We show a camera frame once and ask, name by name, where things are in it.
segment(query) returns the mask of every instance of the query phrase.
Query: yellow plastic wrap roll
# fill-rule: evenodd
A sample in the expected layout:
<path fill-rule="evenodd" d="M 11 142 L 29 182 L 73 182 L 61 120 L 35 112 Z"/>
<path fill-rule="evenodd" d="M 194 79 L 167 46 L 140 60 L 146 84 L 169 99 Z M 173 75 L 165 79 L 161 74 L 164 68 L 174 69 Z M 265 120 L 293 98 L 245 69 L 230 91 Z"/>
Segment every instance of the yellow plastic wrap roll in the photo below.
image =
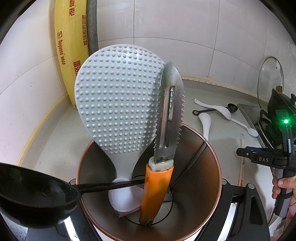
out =
<path fill-rule="evenodd" d="M 89 56 L 86 34 L 86 0 L 56 0 L 54 30 L 59 65 L 75 109 L 74 84 L 77 73 Z"/>

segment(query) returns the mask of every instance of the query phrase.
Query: orange handle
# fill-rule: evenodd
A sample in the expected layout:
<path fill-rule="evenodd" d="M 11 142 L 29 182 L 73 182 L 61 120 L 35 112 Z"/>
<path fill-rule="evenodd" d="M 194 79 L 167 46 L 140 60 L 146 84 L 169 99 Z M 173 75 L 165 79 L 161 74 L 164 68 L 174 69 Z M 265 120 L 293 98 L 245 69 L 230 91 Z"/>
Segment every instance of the orange handle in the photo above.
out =
<path fill-rule="evenodd" d="M 139 222 L 142 225 L 153 223 L 165 197 L 174 167 L 154 172 L 146 165 L 144 193 Z"/>

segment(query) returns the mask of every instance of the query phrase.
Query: black measuring spoon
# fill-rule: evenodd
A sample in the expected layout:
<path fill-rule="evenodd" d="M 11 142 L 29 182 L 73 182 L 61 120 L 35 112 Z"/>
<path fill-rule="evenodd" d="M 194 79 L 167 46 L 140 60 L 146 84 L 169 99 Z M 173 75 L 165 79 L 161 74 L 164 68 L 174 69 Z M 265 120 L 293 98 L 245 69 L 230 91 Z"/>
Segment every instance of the black measuring spoon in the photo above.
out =
<path fill-rule="evenodd" d="M 71 185 L 41 172 L 0 163 L 0 211 L 22 226 L 46 228 L 65 220 L 84 193 L 139 184 L 144 184 L 144 179 Z"/>
<path fill-rule="evenodd" d="M 229 110 L 230 113 L 234 113 L 238 110 L 237 106 L 235 104 L 229 103 L 227 105 L 227 107 L 225 107 L 226 109 Z M 209 112 L 209 111 L 215 111 L 216 109 L 206 109 L 206 110 L 193 110 L 192 114 L 194 115 L 199 115 L 200 113 L 203 112 Z"/>

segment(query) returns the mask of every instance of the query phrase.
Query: white tile wall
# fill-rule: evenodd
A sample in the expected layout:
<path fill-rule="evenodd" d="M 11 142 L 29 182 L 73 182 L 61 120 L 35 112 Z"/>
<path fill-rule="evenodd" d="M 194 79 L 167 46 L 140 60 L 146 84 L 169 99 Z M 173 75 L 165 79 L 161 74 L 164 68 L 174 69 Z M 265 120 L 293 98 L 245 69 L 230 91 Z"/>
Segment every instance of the white tile wall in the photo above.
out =
<path fill-rule="evenodd" d="M 247 63 L 215 49 L 210 78 L 252 91 L 258 74 L 259 71 Z"/>
<path fill-rule="evenodd" d="M 133 37 L 134 0 L 97 2 L 98 41 Z"/>
<path fill-rule="evenodd" d="M 0 45 L 0 162 L 16 164 L 33 129 L 63 95 L 49 42 L 50 0 L 37 0 Z"/>
<path fill-rule="evenodd" d="M 135 0 L 135 37 L 177 39 L 214 48 L 219 0 Z"/>
<path fill-rule="evenodd" d="M 135 45 L 149 49 L 164 62 L 172 61 L 179 72 L 206 76 L 213 49 L 172 39 L 135 38 Z"/>
<path fill-rule="evenodd" d="M 284 91 L 296 91 L 295 44 L 260 0 L 102 0 L 98 36 L 100 48 L 134 42 L 181 73 L 246 91 L 255 90 L 264 59 L 275 56 L 284 69 Z"/>

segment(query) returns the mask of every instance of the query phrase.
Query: black strap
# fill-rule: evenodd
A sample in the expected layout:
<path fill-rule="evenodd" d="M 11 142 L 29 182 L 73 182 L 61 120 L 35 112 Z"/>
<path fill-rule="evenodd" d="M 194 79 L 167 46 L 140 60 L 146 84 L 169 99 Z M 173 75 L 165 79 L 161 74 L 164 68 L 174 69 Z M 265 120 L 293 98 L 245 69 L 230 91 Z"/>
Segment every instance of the black strap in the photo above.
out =
<path fill-rule="evenodd" d="M 293 195 L 293 192 L 289 192 L 286 194 L 279 194 L 277 196 L 277 199 L 288 199 L 288 198 L 292 197 L 292 195 Z"/>

